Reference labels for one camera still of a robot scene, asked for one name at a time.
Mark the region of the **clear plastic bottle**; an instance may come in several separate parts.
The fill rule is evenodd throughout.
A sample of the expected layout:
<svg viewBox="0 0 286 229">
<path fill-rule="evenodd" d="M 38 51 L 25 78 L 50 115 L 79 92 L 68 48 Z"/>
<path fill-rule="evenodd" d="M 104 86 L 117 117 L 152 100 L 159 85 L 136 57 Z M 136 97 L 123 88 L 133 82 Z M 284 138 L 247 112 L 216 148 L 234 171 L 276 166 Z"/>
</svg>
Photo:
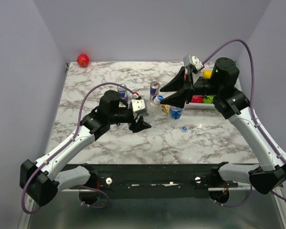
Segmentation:
<svg viewBox="0 0 286 229">
<path fill-rule="evenodd" d="M 142 114 L 143 120 L 152 125 L 154 119 L 159 115 L 162 110 L 161 99 L 155 97 L 152 101 L 146 103 L 147 111 Z"/>
</svg>

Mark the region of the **blue label plastic bottle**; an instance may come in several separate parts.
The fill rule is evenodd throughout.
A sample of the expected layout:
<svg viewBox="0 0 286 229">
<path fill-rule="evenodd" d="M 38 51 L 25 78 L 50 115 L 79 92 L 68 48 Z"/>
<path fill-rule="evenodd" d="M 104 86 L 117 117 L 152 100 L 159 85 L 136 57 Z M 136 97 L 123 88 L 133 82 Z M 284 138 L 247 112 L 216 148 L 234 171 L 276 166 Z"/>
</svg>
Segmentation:
<svg viewBox="0 0 286 229">
<path fill-rule="evenodd" d="M 182 115 L 182 108 L 170 106 L 169 115 L 168 115 L 168 125 L 171 128 L 175 128 L 178 125 L 178 122 Z"/>
</svg>

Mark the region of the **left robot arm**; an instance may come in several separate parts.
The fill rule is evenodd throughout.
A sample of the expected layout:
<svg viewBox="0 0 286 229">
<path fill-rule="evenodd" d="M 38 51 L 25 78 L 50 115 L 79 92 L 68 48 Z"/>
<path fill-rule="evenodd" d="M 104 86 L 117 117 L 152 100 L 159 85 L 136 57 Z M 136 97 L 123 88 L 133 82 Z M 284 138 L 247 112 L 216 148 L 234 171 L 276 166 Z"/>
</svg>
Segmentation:
<svg viewBox="0 0 286 229">
<path fill-rule="evenodd" d="M 22 197 L 30 196 L 40 207 L 47 205 L 60 190 L 83 185 L 92 188 L 96 176 L 86 166 L 62 171 L 85 147 L 110 130 L 111 125 L 128 124 L 134 133 L 151 128 L 141 116 L 147 110 L 145 101 L 138 97 L 130 103 L 117 91 L 108 90 L 90 113 L 80 117 L 76 129 L 47 155 L 24 161 L 20 166 Z"/>
</svg>

